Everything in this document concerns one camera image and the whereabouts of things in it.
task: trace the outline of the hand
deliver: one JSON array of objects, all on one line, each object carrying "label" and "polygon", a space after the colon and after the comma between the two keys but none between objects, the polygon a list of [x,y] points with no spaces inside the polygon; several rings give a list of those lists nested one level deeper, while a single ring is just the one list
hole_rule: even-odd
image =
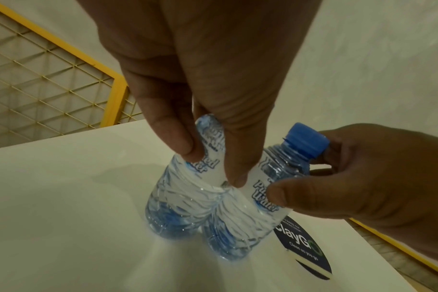
[{"label": "hand", "polygon": [[155,133],[185,160],[199,161],[194,121],[213,113],[225,128],[227,178],[243,186],[321,0],[79,2]]},{"label": "hand", "polygon": [[330,169],[267,189],[271,202],[325,218],[354,218],[438,259],[438,138],[378,125],[322,132]]}]

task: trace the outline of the bottle base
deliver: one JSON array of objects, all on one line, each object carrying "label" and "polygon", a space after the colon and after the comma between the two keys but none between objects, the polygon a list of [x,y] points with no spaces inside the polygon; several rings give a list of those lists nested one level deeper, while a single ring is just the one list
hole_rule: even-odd
[{"label": "bottle base", "polygon": [[234,247],[232,244],[235,242],[233,235],[226,228],[218,230],[217,225],[212,222],[211,216],[201,226],[201,230],[209,248],[226,260],[241,260],[251,251],[250,248]]},{"label": "bottle base", "polygon": [[182,239],[193,236],[198,231],[198,224],[180,225],[185,221],[181,215],[170,212],[168,216],[161,218],[158,212],[152,212],[149,205],[145,207],[145,217],[150,229],[157,235],[167,239]]}]

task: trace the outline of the water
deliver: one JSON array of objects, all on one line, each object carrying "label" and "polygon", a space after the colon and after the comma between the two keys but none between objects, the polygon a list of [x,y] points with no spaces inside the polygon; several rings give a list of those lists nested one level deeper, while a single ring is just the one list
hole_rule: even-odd
[{"label": "water", "polygon": [[329,143],[314,130],[297,125],[283,144],[264,150],[246,185],[229,191],[203,224],[204,237],[220,256],[229,260],[245,257],[289,214],[289,209],[267,200],[267,186],[277,180],[308,175],[309,160],[319,156]]},{"label": "water", "polygon": [[221,187],[225,181],[222,126],[211,115],[201,117],[196,125],[205,157],[191,164],[174,155],[145,208],[151,229],[165,238],[193,235],[228,191]]}]

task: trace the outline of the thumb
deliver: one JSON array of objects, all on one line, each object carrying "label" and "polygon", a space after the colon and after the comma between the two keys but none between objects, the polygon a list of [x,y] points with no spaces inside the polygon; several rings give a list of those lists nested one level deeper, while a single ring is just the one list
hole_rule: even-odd
[{"label": "thumb", "polygon": [[346,173],[324,177],[289,178],[267,188],[270,202],[298,213],[323,218],[348,218],[358,209]]},{"label": "thumb", "polygon": [[234,187],[245,185],[248,172],[262,156],[266,138],[267,119],[247,127],[229,127],[224,125],[225,161],[227,180]]}]

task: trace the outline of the white wall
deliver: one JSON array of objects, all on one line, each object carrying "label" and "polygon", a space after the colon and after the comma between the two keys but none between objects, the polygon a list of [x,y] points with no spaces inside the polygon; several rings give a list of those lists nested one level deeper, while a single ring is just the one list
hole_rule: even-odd
[{"label": "white wall", "polygon": [[[0,2],[119,70],[74,0]],[[325,0],[281,91],[268,142],[296,121],[438,135],[438,0]]]}]

